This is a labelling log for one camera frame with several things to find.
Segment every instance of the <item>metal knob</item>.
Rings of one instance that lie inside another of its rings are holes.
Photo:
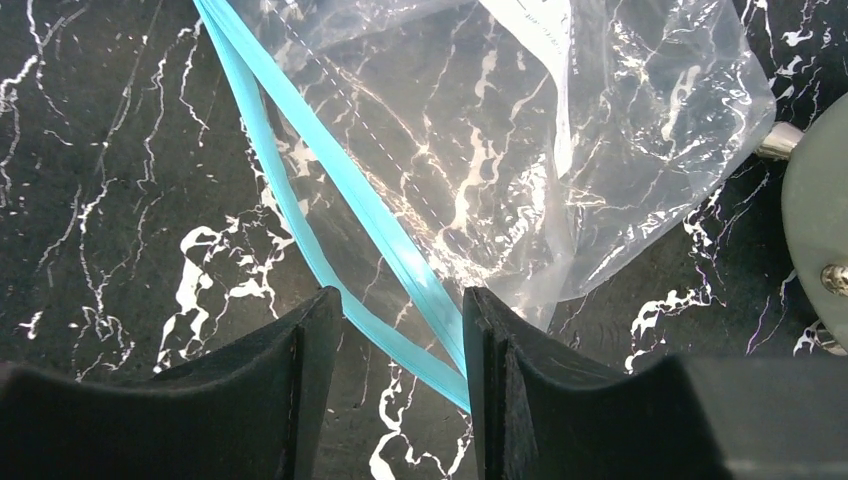
[[[848,297],[848,267],[832,264],[824,267],[821,281],[828,292],[840,297]]]
[[[791,123],[778,122],[771,127],[771,131],[763,140],[754,153],[760,157],[774,160],[789,160],[792,150],[798,146],[798,142],[804,137],[804,132]]]

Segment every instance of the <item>marble surface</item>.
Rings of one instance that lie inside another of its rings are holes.
[[[848,92],[844,5],[737,10],[779,119],[805,128]],[[0,357],[145,378],[314,292],[190,2],[0,0],[0,34]],[[550,333],[623,371],[843,353],[795,280],[784,169],[749,159]],[[470,479],[472,441],[467,415],[345,326],[316,478]]]

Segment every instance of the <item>light blue bag edge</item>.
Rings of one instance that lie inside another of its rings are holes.
[[[194,0],[194,3],[218,52],[274,197],[319,283],[339,289],[345,315],[366,338],[459,408],[470,412],[464,378],[462,316],[426,260],[232,7],[225,0]],[[374,316],[342,284],[300,210],[268,124],[257,80],[310,145],[461,375]]]

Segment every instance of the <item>perforated line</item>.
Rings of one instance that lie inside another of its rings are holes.
[[[291,34],[292,34],[292,35],[294,35],[294,37],[297,39],[297,41],[298,41],[298,42],[300,42],[300,44],[303,46],[303,48],[305,48],[305,49],[306,49],[306,52],[307,52],[307,53],[309,53],[309,55],[311,55],[311,56],[312,56],[312,60],[314,60],[314,61],[315,61],[315,64],[316,64],[316,65],[318,65],[318,66],[321,68],[321,71],[323,71],[325,75],[327,75],[327,78],[329,78],[329,79],[330,79],[330,83],[332,83],[332,84],[333,84],[333,86],[334,86],[334,87],[336,87],[336,88],[338,89],[339,94],[340,94],[340,95],[344,98],[345,103],[347,103],[347,104],[348,104],[348,106],[349,106],[349,107],[353,110],[353,115],[354,115],[354,116],[355,116],[355,117],[359,120],[359,123],[360,123],[360,124],[362,124],[362,126],[363,126],[363,127],[365,127],[365,130],[366,130],[366,131],[368,131],[368,134],[371,136],[371,139],[372,139],[372,140],[374,140],[374,142],[377,144],[377,146],[378,146],[378,147],[380,147],[380,150],[382,150],[382,151],[383,151],[383,153],[385,153],[385,154],[386,154],[386,157],[388,157],[388,158],[389,158],[389,160],[391,160],[391,161],[392,161],[392,164],[395,166],[395,168],[398,170],[398,172],[400,172],[400,174],[401,174],[401,175],[404,175],[404,171],[403,171],[403,169],[401,169],[401,168],[400,168],[400,165],[398,165],[397,161],[396,161],[396,160],[395,160],[395,158],[392,156],[392,154],[391,154],[391,153],[389,153],[389,152],[388,152],[388,150],[386,150],[386,147],[384,147],[384,146],[383,146],[382,142],[380,142],[379,140],[377,140],[377,136],[374,134],[374,132],[371,130],[371,128],[368,126],[368,124],[367,124],[367,123],[365,123],[365,120],[363,120],[363,119],[362,119],[362,117],[359,115],[359,112],[356,110],[356,107],[354,107],[354,106],[353,106],[353,103],[351,102],[350,98],[349,98],[349,97],[348,97],[348,96],[344,93],[344,91],[341,89],[341,87],[339,86],[339,84],[338,84],[338,83],[336,83],[336,80],[333,78],[333,75],[331,75],[331,74],[330,74],[330,72],[329,72],[329,71],[327,71],[327,67],[325,67],[325,66],[321,63],[321,61],[320,61],[320,60],[318,60],[318,56],[315,54],[315,52],[313,52],[313,51],[312,51],[312,49],[311,49],[311,48],[309,48],[309,47],[306,45],[306,42],[304,42],[304,41],[303,41],[303,39],[302,39],[302,38],[300,38],[300,35],[298,35],[298,34],[297,34],[297,32],[296,32],[296,31],[295,31],[295,30],[291,27],[291,25],[289,25],[289,24],[288,24],[288,22],[286,22],[286,20],[283,18],[283,14],[282,14],[282,13],[280,13],[280,11],[279,11],[279,10],[277,10],[276,8],[274,8],[274,12],[275,12],[275,13],[279,16],[280,22],[282,22],[282,24],[286,27],[286,29],[287,29],[289,32],[291,32]],[[444,222],[442,222],[442,221],[441,221],[441,219],[439,219],[439,216],[436,214],[435,210],[433,210],[433,207],[431,207],[431,206],[430,206],[430,203],[429,203],[429,202],[427,202],[427,198],[424,196],[424,194],[422,194],[422,193],[421,193],[421,190],[419,190],[419,189],[418,189],[418,185],[416,185],[416,184],[415,184],[415,182],[412,182],[412,181],[410,181],[409,183],[412,185],[412,188],[413,188],[413,189],[415,189],[415,191],[416,191],[419,195],[421,195],[421,197],[420,197],[420,198],[421,198],[421,201],[422,201],[422,202],[424,202],[424,205],[427,205],[427,208],[428,208],[428,209],[430,209],[430,213],[433,215],[433,218],[435,218],[435,219],[436,219],[436,221],[439,223],[439,225],[440,225],[443,229],[446,229],[446,230],[447,230],[447,228],[448,228],[448,227],[447,227],[447,225],[445,225],[445,224],[444,224]],[[448,231],[448,235],[450,235],[450,236],[451,236],[451,238],[453,238],[453,234],[452,234],[450,231]],[[457,242],[457,245],[456,245],[456,246],[457,246],[460,250],[462,250],[462,251],[463,251],[463,253],[465,253],[465,251],[464,251],[464,249],[462,248],[462,246],[461,246],[461,245],[458,245],[458,243],[459,243],[459,242]]]

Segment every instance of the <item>white label on bag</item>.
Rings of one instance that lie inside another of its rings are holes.
[[[571,168],[571,124],[568,119],[570,0],[480,0],[495,19],[512,33],[551,73],[557,85],[557,135],[554,165],[562,178]]]

